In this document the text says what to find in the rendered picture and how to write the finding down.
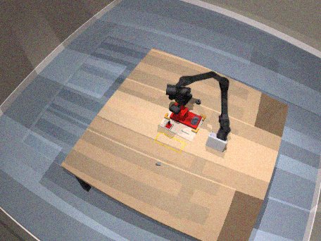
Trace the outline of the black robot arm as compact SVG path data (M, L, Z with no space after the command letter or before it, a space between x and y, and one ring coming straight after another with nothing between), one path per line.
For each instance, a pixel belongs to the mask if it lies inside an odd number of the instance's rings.
M222 141L226 141L227 136L230 130L230 122L228 116L228 97L227 97L227 90L229 88L229 80L226 77L221 77L216 72L211 71L208 73L202 73L194 76L181 76L179 78L179 82L176 85L167 85L166 88L166 95L169 95L169 99L177 102L177 95L180 98L186 98L187 93L191 93L191 88L184 87L193 82L205 80L208 78L214 78L219 82L220 91L222 95L222 113L219 118L220 123L220 130L217 132L217 138L221 139Z

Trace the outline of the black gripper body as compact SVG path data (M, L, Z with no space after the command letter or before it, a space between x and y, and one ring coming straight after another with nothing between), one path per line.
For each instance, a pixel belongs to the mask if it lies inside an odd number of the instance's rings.
M190 94L190 93L187 93L187 97L186 98L180 98L180 97L178 97L178 95L177 95L177 103L178 103L178 105L172 105L170 108L169 108L169 110L171 111L171 112L173 112L174 114L178 114L179 112L180 112L180 107L183 105L184 106L184 104L187 102L187 100L188 100L188 98L189 99L191 99L192 98L192 95Z

